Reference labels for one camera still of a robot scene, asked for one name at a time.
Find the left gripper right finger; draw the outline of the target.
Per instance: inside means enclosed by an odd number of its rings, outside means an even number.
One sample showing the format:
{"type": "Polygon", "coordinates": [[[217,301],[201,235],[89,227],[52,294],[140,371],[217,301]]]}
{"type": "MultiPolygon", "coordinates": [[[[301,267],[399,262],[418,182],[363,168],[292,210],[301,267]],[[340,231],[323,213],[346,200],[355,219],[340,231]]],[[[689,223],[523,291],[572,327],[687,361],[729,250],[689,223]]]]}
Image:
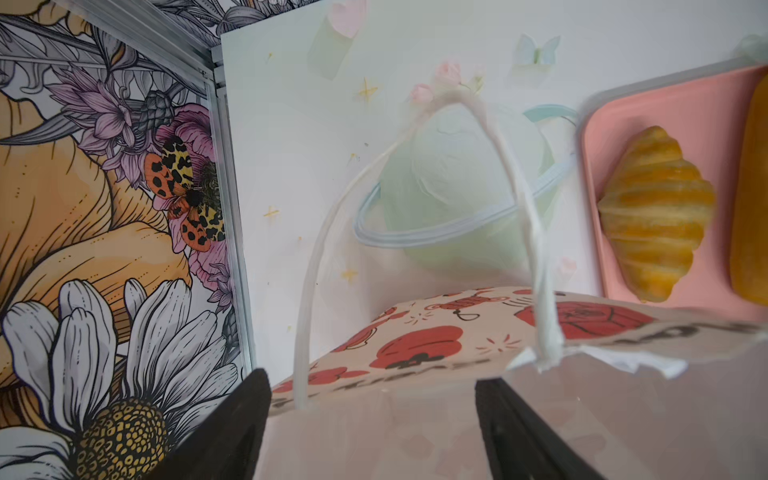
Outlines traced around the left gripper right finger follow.
{"type": "Polygon", "coordinates": [[[477,381],[475,405],[494,480],[602,477],[504,380],[477,381]]]}

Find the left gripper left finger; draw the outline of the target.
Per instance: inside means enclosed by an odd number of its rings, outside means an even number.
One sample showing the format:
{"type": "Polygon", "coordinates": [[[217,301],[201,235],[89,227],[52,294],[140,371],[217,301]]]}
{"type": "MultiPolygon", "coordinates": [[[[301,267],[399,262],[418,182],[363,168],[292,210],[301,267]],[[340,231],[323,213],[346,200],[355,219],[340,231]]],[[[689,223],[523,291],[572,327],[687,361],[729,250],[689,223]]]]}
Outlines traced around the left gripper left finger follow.
{"type": "Polygon", "coordinates": [[[162,460],[149,479],[252,479],[255,475],[272,391],[256,369],[213,413],[162,460]]]}

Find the croissant bread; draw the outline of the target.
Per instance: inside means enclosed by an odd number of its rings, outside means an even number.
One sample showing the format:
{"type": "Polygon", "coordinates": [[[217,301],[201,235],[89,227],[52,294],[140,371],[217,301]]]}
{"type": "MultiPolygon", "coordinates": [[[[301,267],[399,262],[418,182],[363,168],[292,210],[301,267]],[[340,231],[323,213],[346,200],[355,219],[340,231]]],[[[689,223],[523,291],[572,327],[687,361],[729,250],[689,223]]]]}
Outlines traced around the croissant bread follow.
{"type": "Polygon", "coordinates": [[[660,126],[635,135],[597,202],[627,288],[642,302],[669,299],[693,264],[716,193],[660,126]]]}

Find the white red paper gift bag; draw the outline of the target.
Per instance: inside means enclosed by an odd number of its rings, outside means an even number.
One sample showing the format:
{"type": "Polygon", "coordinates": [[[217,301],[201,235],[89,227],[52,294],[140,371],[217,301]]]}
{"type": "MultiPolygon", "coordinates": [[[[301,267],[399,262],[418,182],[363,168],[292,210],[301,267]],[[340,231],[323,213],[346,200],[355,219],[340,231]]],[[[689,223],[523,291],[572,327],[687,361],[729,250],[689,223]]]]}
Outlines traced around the white red paper gift bag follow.
{"type": "Polygon", "coordinates": [[[485,478],[586,478],[592,468],[568,445],[548,446],[548,427],[524,418],[525,402],[503,374],[540,370],[587,354],[627,371],[639,366],[668,376],[694,360],[728,359],[766,338],[755,323],[672,318],[632,309],[639,326],[622,334],[570,340],[559,307],[568,295],[552,288],[540,219],[515,153],[486,106],[464,92],[429,103],[423,118],[462,105],[492,144],[522,211],[531,287],[503,287],[499,303],[473,320],[430,311],[429,325],[407,320],[423,300],[394,306],[344,345],[318,360],[310,333],[319,270],[337,218],[331,211],[317,236],[305,275],[292,375],[272,391],[256,475],[260,479],[423,479],[467,440],[473,456],[460,473],[485,478]]]}

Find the long bread roll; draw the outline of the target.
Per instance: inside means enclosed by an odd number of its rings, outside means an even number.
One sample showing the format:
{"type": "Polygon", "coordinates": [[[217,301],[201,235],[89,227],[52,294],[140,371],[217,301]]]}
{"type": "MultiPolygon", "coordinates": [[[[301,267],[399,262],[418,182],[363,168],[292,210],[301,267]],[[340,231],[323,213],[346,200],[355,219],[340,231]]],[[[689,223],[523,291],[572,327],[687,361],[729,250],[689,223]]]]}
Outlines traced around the long bread roll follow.
{"type": "Polygon", "coordinates": [[[745,123],[732,218],[729,272],[741,298],[767,304],[767,80],[753,92],[745,123]]]}

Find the pink plastic tray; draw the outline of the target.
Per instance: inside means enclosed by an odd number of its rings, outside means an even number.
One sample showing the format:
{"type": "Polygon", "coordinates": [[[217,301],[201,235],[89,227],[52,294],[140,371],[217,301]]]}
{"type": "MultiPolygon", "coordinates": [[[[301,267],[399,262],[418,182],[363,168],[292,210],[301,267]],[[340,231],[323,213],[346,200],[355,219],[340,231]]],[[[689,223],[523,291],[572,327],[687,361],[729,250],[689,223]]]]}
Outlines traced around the pink plastic tray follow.
{"type": "Polygon", "coordinates": [[[729,272],[744,129],[766,74],[747,67],[636,93],[586,121],[582,160],[606,297],[766,319],[729,272]]]}

